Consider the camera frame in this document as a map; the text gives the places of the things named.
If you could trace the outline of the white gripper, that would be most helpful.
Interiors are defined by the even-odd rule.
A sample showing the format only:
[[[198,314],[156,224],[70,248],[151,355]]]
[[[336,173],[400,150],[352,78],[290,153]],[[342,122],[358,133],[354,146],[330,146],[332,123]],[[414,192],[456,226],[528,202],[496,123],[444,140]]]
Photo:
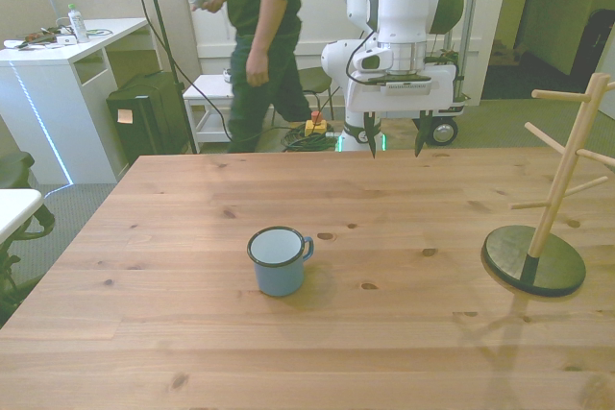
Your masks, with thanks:
[[[419,118],[414,120],[418,129],[414,153],[419,156],[430,135],[432,110],[447,109],[453,103],[455,73],[453,64],[428,64],[418,74],[355,71],[351,75],[346,107],[353,112],[364,112],[363,126],[372,157],[376,157],[376,137],[381,132],[375,112],[421,110]]]

